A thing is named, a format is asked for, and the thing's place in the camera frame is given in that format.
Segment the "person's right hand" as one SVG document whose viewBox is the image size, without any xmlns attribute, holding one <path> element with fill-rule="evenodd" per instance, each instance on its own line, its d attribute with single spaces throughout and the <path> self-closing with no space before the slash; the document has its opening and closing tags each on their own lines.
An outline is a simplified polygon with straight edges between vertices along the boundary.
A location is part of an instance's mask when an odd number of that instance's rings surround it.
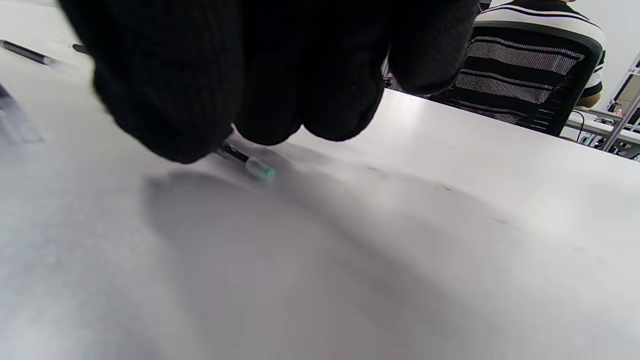
<svg viewBox="0 0 640 360">
<path fill-rule="evenodd" d="M 304 127 L 363 132 L 384 61 L 431 95 L 461 71 L 477 0 L 61 0 L 115 124 L 158 157 L 192 164 L 233 130 L 276 146 Z"/>
</svg>

